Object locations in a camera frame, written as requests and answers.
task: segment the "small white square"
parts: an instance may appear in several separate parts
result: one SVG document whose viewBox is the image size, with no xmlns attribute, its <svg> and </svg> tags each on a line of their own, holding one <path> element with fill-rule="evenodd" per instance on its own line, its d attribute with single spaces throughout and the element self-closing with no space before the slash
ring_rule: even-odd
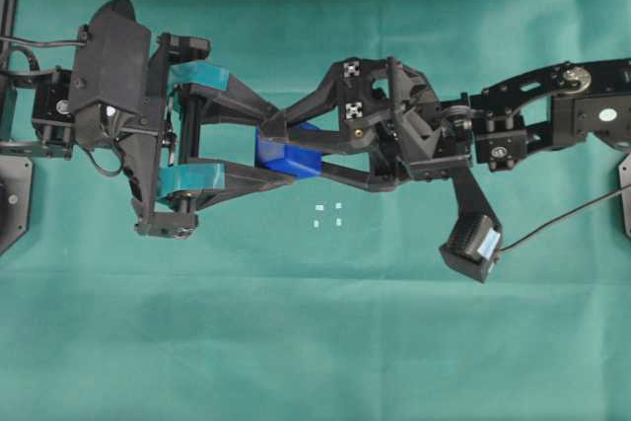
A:
<svg viewBox="0 0 631 421">
<path fill-rule="evenodd" d="M 352 120 L 353 118 L 362 118 L 364 116 L 362 103 L 357 101 L 356 103 L 348 103 L 344 105 L 346 109 L 346 120 Z"/>
<path fill-rule="evenodd" d="M 344 77 L 359 76 L 359 61 L 348 61 L 344 63 Z"/>
</svg>

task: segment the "blue object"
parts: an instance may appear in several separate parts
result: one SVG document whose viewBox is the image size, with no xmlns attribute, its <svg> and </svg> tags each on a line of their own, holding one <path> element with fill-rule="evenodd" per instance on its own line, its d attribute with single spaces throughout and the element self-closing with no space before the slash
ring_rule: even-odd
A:
<svg viewBox="0 0 631 421">
<path fill-rule="evenodd" d="M 224 189 L 226 175 L 223 163 L 199 163 L 160 168 L 158 199 L 176 191 Z"/>
<path fill-rule="evenodd" d="M 189 61 L 173 65 L 169 70 L 167 91 L 172 91 L 176 84 L 196 83 L 209 88 L 226 91 L 230 72 L 207 61 Z"/>
<path fill-rule="evenodd" d="M 299 128 L 319 130 L 310 123 L 301 123 Z M 322 173 L 322 153 L 293 145 L 275 143 L 261 138 L 256 129 L 255 163 L 260 168 L 293 175 L 298 179 L 319 176 Z"/>
</svg>

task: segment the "black mounting plate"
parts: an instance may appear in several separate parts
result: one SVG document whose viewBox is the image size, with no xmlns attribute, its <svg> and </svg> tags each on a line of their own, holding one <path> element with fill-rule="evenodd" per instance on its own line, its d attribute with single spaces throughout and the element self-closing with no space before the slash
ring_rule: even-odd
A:
<svg viewBox="0 0 631 421">
<path fill-rule="evenodd" d="M 0 157 L 0 182 L 4 184 L 0 206 L 0 254 L 29 229 L 33 162 L 22 157 Z"/>
<path fill-rule="evenodd" d="M 620 187 L 631 184 L 631 154 L 618 165 Z M 624 217 L 624 233 L 631 239 L 631 189 L 622 192 L 622 216 Z"/>
</svg>

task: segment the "green cloth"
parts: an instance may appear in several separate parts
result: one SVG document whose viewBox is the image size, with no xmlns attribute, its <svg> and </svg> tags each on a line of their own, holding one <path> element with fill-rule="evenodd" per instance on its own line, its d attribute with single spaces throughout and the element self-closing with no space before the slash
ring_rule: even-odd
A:
<svg viewBox="0 0 631 421">
<path fill-rule="evenodd" d="M 73 37 L 105 1 L 20 0 L 15 35 Z M 631 55 L 631 0 L 133 2 L 154 34 L 211 38 L 211 60 L 279 107 L 352 55 L 394 55 L 445 100 Z M 42 67 L 72 54 L 38 52 Z M 32 97 L 17 139 L 33 136 Z M 202 152 L 251 164 L 253 136 L 209 126 Z M 591 137 L 475 174 L 509 243 L 614 188 L 622 158 Z M 200 213 L 188 241 L 138 237 L 125 178 L 81 153 L 38 161 L 34 192 L 29 233 L 0 258 L 0 419 L 631 419 L 617 200 L 506 255 L 480 285 L 439 256 L 456 219 L 445 182 L 370 194 L 306 179 Z"/>
</svg>

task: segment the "wire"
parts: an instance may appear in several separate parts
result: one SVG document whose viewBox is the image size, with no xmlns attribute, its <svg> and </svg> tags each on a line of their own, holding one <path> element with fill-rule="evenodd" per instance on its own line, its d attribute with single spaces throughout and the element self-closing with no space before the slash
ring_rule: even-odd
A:
<svg viewBox="0 0 631 421">
<path fill-rule="evenodd" d="M 511 250 L 517 248 L 518 246 L 521 246 L 522 244 L 525 244 L 527 241 L 529 241 L 534 236 L 536 236 L 538 233 L 540 233 L 541 231 L 547 229 L 548 227 L 553 226 L 554 224 L 558 224 L 559 222 L 564 221 L 568 217 L 574 216 L 574 215 L 580 213 L 581 211 L 586 210 L 587 208 L 589 208 L 589 207 L 591 207 L 591 206 L 593 206 L 595 204 L 599 204 L 600 202 L 603 202 L 603 201 L 606 201 L 608 199 L 612 199 L 612 198 L 614 198 L 616 196 L 619 196 L 620 194 L 622 194 L 629 187 L 631 187 L 631 183 L 626 184 L 626 185 L 624 185 L 624 186 L 622 186 L 619 189 L 616 189 L 614 191 L 608 192 L 607 194 L 604 194 L 601 197 L 597 197 L 596 199 L 593 199 L 593 200 L 588 201 L 588 202 L 586 202 L 584 204 L 581 204 L 579 207 L 576 207 L 576 208 L 572 209 L 571 211 L 566 212 L 565 214 L 561 214 L 560 216 L 557 216 L 554 219 L 551 219 L 551 220 L 547 221 L 546 223 L 541 224 L 539 227 L 534 229 L 529 234 L 526 234 L 525 236 L 523 236 L 518 241 L 513 242 L 509 246 L 505 246 L 504 248 L 501 248 L 500 252 L 506 253 L 507 251 L 511 251 Z"/>
<path fill-rule="evenodd" d="M 31 72 L 39 71 L 39 63 L 37 62 L 37 58 L 35 54 L 32 51 L 30 51 L 28 48 L 26 48 L 25 46 L 19 46 L 19 45 L 17 46 L 11 45 L 7 49 L 5 49 L 2 52 L 2 54 L 0 54 L 0 65 L 8 64 L 9 58 L 16 51 L 19 51 L 25 55 L 25 57 L 27 58 L 27 61 L 29 62 L 29 70 Z"/>
<path fill-rule="evenodd" d="M 77 39 L 60 39 L 58 41 L 33 41 L 31 39 L 17 38 L 15 36 L 0 35 L 0 41 L 9 41 L 11 43 L 21 44 L 22 46 L 30 46 L 31 48 L 57 48 L 61 46 L 85 46 L 84 41 Z"/>
<path fill-rule="evenodd" d="M 118 148 L 118 145 L 115 142 L 112 142 L 111 144 L 111 151 L 114 152 L 114 155 L 120 161 L 120 166 L 116 170 L 106 170 L 105 168 L 103 168 L 101 165 L 97 163 L 97 160 L 95 159 L 94 155 L 92 154 L 90 150 L 83 147 L 80 147 L 80 148 L 85 152 L 86 155 L 88 155 L 90 162 L 94 165 L 94 167 L 97 169 L 97 171 L 101 175 L 106 176 L 106 177 L 115 177 L 115 176 L 120 175 L 120 172 L 122 172 L 122 169 L 124 166 L 123 152 L 122 150 L 120 150 L 120 148 Z"/>
</svg>

